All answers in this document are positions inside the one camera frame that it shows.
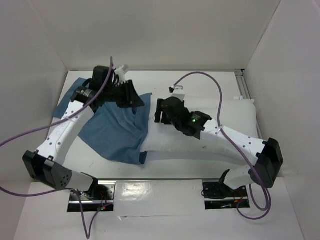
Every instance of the white cushion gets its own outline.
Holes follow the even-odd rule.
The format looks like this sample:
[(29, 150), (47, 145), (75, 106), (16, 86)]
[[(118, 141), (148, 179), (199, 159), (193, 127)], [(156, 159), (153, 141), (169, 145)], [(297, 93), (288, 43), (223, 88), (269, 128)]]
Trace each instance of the white cushion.
[[(172, 125), (155, 123), (157, 99), (151, 96), (151, 108), (148, 122), (148, 135), (140, 152), (210, 152), (226, 154), (221, 145), (213, 145), (205, 140), (189, 137), (176, 130)], [(190, 112), (200, 111), (217, 119), (219, 100), (185, 96), (185, 107)], [(221, 124), (253, 138), (258, 138), (256, 107), (252, 100), (223, 100), (221, 108)]]

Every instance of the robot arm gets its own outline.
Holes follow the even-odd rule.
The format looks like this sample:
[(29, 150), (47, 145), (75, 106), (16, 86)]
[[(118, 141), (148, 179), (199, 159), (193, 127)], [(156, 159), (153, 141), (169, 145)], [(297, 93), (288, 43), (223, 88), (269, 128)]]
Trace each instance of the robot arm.
[(145, 105), (138, 96), (132, 81), (125, 80), (124, 67), (121, 67), (114, 71), (116, 81), (112, 82), (112, 79), (109, 79), (98, 98), (78, 115), (69, 119), (69, 116), (81, 110), (95, 96), (106, 79), (108, 71), (108, 67), (95, 67), (93, 77), (78, 87), (71, 97), (68, 108), (62, 117), (63, 120), (68, 120), (58, 125), (36, 151), (26, 151), (23, 155), (23, 162), (32, 178), (56, 190), (80, 190), (89, 198), (101, 197), (98, 194), (106, 192), (107, 189), (98, 184), (97, 178), (83, 172), (67, 169), (63, 164), (81, 129), (105, 102), (116, 102), (120, 108)]
[[(186, 136), (222, 145), (229, 151), (239, 154), (221, 133), (221, 128), (223, 128), (223, 131), (247, 156), (262, 179), (263, 185), (266, 188), (272, 188), (283, 164), (280, 146), (276, 140), (269, 138), (268, 141), (264, 141), (244, 135), (227, 126), (219, 126), (216, 120), (205, 113), (189, 112), (184, 106), (185, 94), (182, 86), (173, 86), (170, 92), (171, 97), (157, 101), (156, 123), (172, 124)], [(248, 164), (237, 169), (228, 169), (223, 173), (219, 182), (233, 190), (252, 183), (259, 184)]]

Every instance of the purple cable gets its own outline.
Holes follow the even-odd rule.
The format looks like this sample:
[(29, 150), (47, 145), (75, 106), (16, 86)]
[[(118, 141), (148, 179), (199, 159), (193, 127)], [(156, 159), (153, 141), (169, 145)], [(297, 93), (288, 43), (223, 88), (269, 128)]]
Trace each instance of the purple cable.
[(78, 198), (78, 201), (79, 201), (81, 218), (82, 218), (82, 223), (83, 223), (83, 228), (84, 228), (86, 239), (90, 239), (91, 227), (92, 227), (92, 224), (94, 223), (95, 217), (98, 215), (98, 213), (101, 211), (102, 208), (105, 208), (106, 206), (109, 206), (112, 203), (107, 203), (107, 204), (105, 204), (102, 207), (99, 207), (97, 209), (96, 213), (93, 215), (93, 217), (91, 219), (91, 222), (90, 222), (90, 225), (89, 225), (89, 233), (88, 233), (86, 220), (85, 220), (85, 214), (84, 214), (84, 207), (83, 207), (82, 202), (81, 202), (80, 194), (76, 190), (74, 190), (73, 192), (75, 193), (75, 195), (76, 195), (76, 197)]
[[(5, 140), (4, 142), (0, 143), (0, 148), (7, 144), (7, 143), (10, 143), (11, 141), (13, 140), (16, 140), (18, 138), (21, 138), (25, 135), (28, 135), (28, 134), (32, 134), (32, 133), (35, 133), (35, 132), (38, 132), (38, 131), (41, 131), (41, 130), (44, 130), (44, 129), (49, 129), (51, 127), (54, 127), (54, 126), (57, 126), (59, 124), (62, 124), (72, 118), (74, 118), (75, 116), (77, 116), (79, 113), (81, 113), (83, 110), (85, 110), (88, 106), (90, 106), (94, 100), (97, 99), (97, 97), (101, 94), (101, 92), (104, 90), (105, 86), (107, 85), (107, 82), (108, 82), (108, 79), (111, 75), (111, 72), (112, 72), (112, 68), (114, 66), (114, 62), (113, 62), (113, 58), (112, 56), (110, 57), (110, 67), (109, 67), (109, 71), (108, 71), (108, 74), (106, 75), (106, 78), (105, 78), (105, 81), (104, 83), (102, 84), (101, 88), (99, 89), (99, 91), (94, 95), (94, 97), (86, 104), (83, 106), (83, 108), (81, 108), (80, 110), (76, 111), (74, 114), (70, 115), (68, 118), (65, 118), (63, 120), (60, 120), (60, 121), (57, 121), (53, 124), (50, 124), (48, 126), (43, 126), (43, 127), (39, 127), (39, 128), (36, 128), (36, 129), (33, 129), (33, 130), (29, 130), (29, 131), (26, 131), (26, 132), (23, 132), (21, 134), (18, 134), (14, 137), (11, 137), (7, 140)], [(51, 193), (54, 193), (56, 192), (56, 190), (51, 190), (51, 191), (46, 191), (46, 192), (41, 192), (41, 193), (37, 193), (37, 194), (19, 194), (19, 193), (15, 193), (15, 192), (12, 192), (12, 191), (8, 191), (6, 189), (4, 189), (3, 187), (0, 186), (0, 191), (3, 191), (5, 192), (6, 194), (10, 194), (12, 196), (16, 196), (16, 197), (37, 197), (37, 196), (42, 196), (42, 195), (45, 195), (45, 194), (51, 194)]]
[[(204, 75), (208, 78), (210, 78), (211, 80), (213, 80), (215, 82), (215, 84), (217, 85), (218, 89), (219, 89), (219, 95), (220, 95), (220, 99), (219, 99), (219, 106), (218, 106), (218, 113), (217, 113), (217, 123), (218, 123), (218, 126), (220, 127), (221, 126), (221, 121), (220, 121), (220, 114), (221, 114), (221, 107), (222, 107), (222, 89), (221, 89), (221, 86), (220, 84), (217, 82), (217, 80), (205, 73), (205, 72), (201, 72), (201, 71), (194, 71), (194, 72), (190, 72), (186, 75), (184, 75), (183, 77), (181, 77), (175, 84), (174, 86), (176, 86), (177, 84), (179, 84), (183, 79), (185, 79), (186, 77), (190, 76), (190, 75), (193, 75), (193, 74), (201, 74), (201, 75)], [(261, 188), (262, 188), (262, 191), (263, 191), (263, 194), (264, 194), (264, 197), (265, 197), (265, 207), (260, 207), (255, 198), (254, 198), (254, 195), (253, 195), (253, 192), (252, 192), (252, 187), (251, 187), (251, 184), (249, 185), (249, 190), (250, 190), (250, 195), (252, 197), (252, 201), (254, 203), (254, 205), (261, 211), (266, 211), (263, 215), (259, 216), (259, 217), (249, 217), (249, 216), (246, 216), (244, 215), (242, 212), (240, 212), (239, 210), (239, 206), (240, 204), (243, 202), (243, 201), (240, 201), (237, 205), (236, 205), (236, 209), (237, 211), (239, 212), (239, 214), (246, 218), (246, 219), (249, 219), (249, 220), (259, 220), (259, 219), (262, 219), (264, 218), (269, 212), (270, 212), (270, 209), (271, 209), (271, 196), (270, 196), (270, 193), (269, 193), (269, 190), (264, 186), (259, 174), (257, 173), (257, 171), (255, 170), (254, 166), (251, 164), (251, 162), (249, 161), (248, 157), (245, 155), (245, 153), (237, 146), (237, 144), (232, 141), (232, 139), (226, 134), (226, 132), (223, 130), (223, 128), (221, 128), (221, 132), (223, 134), (223, 136), (234, 146), (234, 148), (241, 154), (241, 156), (244, 158), (244, 160), (246, 161), (246, 163), (250, 166), (253, 174), (255, 175), (256, 179), (258, 180)]]

